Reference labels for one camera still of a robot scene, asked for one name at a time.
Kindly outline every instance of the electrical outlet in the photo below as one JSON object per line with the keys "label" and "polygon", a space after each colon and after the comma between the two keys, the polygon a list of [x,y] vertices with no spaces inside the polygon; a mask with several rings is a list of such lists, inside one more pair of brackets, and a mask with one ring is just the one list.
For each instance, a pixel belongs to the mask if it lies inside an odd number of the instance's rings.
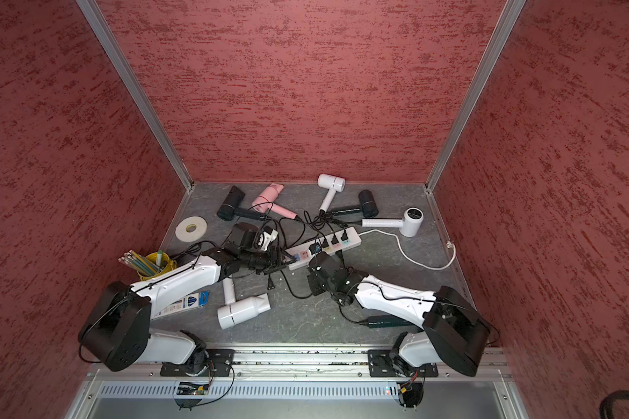
{"label": "electrical outlet", "polygon": [[[347,233],[347,240],[342,239],[344,233]],[[333,233],[326,236],[326,242],[328,243],[328,246],[324,247],[322,250],[329,255],[334,255],[338,250],[345,251],[357,247],[361,244],[361,237],[354,227],[348,227],[344,231],[337,231],[335,233],[335,236],[338,239],[338,243],[336,244],[332,244]],[[312,253],[310,252],[309,247],[316,241],[317,239],[314,239],[307,243],[303,243],[302,245],[286,249],[287,253],[296,258],[296,261],[293,264],[289,265],[290,271],[297,270],[298,268],[305,266],[310,262],[310,259],[312,259]],[[324,243],[324,240],[321,239],[321,237],[319,237],[319,243]]]}

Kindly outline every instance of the white tape roll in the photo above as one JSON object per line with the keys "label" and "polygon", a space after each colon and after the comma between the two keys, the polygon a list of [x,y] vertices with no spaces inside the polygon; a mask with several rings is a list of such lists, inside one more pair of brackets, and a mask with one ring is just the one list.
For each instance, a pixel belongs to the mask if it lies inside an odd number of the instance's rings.
{"label": "white tape roll", "polygon": [[175,236],[185,243],[198,241],[207,231],[207,222],[199,216],[190,216],[177,224]]}

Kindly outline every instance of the yellow cup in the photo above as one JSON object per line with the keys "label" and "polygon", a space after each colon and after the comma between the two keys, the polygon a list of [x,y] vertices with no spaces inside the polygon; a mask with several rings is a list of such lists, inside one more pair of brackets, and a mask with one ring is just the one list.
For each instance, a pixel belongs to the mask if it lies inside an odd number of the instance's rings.
{"label": "yellow cup", "polygon": [[[152,264],[156,264],[156,257],[158,256],[158,253],[151,253],[150,255],[145,256],[145,258],[151,262]],[[169,256],[166,255],[165,253],[163,253],[163,261],[161,262],[162,264],[167,264],[165,268],[163,268],[161,270],[161,272],[155,274],[154,276],[142,276],[140,275],[140,280],[141,281],[149,281],[152,280],[154,278],[156,278],[157,276],[163,275],[164,273],[168,273],[172,270],[174,270],[177,267],[177,262],[175,262],[174,260],[170,260]]]}

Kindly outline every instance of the marker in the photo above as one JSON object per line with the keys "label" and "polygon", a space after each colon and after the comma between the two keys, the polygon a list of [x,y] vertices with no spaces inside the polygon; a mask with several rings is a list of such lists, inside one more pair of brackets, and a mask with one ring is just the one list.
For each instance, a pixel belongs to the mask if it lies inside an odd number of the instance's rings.
{"label": "marker", "polygon": [[161,269],[162,262],[163,262],[163,251],[159,250],[158,253],[156,254],[156,267],[158,267],[158,269]]}

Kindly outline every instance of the white cable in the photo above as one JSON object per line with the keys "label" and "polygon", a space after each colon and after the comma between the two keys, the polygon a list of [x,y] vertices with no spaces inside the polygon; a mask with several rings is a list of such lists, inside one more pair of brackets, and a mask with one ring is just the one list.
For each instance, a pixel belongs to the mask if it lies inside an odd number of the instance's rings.
{"label": "white cable", "polygon": [[398,250],[400,250],[400,252],[403,254],[403,256],[408,259],[410,262],[412,262],[415,265],[420,265],[422,267],[425,267],[427,269],[430,269],[432,271],[442,271],[444,269],[447,269],[452,262],[454,262],[454,259],[457,257],[457,247],[454,246],[454,243],[452,243],[451,241],[447,242],[447,247],[451,247],[452,250],[452,259],[449,260],[449,262],[443,266],[443,267],[431,267],[431,266],[426,266],[423,264],[420,264],[419,262],[416,262],[414,260],[412,260],[410,257],[408,257],[408,255],[405,254],[405,252],[403,251],[403,248],[400,246],[400,240],[398,239],[398,236],[392,233],[387,233],[386,231],[382,231],[382,230],[377,230],[377,229],[372,229],[372,230],[368,230],[368,231],[363,231],[361,233],[359,233],[360,236],[364,235],[364,234],[368,234],[368,233],[372,233],[374,231],[377,231],[378,233],[382,233],[382,234],[386,234],[387,236],[394,236],[396,238],[396,243],[398,244]]}

